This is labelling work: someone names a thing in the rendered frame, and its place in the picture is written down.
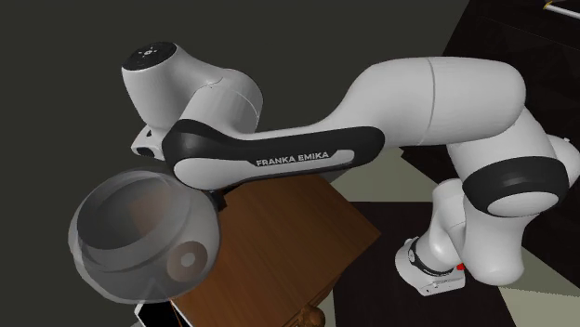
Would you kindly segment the clear glass bowl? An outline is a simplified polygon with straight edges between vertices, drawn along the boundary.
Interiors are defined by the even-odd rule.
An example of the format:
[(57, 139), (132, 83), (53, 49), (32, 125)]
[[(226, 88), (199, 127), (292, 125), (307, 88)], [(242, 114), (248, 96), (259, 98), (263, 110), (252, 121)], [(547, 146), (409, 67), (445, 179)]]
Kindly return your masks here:
[(218, 213), (207, 191), (160, 170), (129, 170), (77, 207), (68, 244), (83, 280), (122, 304), (160, 303), (198, 286), (218, 258)]

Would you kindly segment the black white-edged box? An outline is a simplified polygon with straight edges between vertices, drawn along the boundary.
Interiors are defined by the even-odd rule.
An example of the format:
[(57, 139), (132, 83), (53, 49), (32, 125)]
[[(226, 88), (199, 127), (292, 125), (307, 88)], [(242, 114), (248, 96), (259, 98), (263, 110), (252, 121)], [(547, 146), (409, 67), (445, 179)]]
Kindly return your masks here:
[(137, 304), (134, 313), (143, 327), (193, 327), (172, 301)]

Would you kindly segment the brown wooden side table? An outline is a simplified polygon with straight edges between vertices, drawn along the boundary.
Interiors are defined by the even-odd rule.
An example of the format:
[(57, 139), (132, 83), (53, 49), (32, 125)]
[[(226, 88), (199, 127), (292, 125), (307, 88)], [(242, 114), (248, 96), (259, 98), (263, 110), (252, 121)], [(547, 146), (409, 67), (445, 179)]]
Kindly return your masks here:
[(216, 264), (175, 298), (193, 327), (330, 327), (319, 304), (380, 235), (322, 177), (256, 181), (229, 192)]

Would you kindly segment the dark robot stand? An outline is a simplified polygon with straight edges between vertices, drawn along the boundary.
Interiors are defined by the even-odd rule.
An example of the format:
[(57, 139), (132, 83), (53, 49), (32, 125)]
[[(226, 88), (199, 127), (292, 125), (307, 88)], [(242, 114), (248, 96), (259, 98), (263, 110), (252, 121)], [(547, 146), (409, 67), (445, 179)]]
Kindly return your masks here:
[(336, 327), (517, 327), (496, 287), (466, 276), (466, 285), (423, 296), (395, 268), (404, 241), (429, 225), (427, 202), (352, 204), (380, 237), (353, 261), (337, 281)]

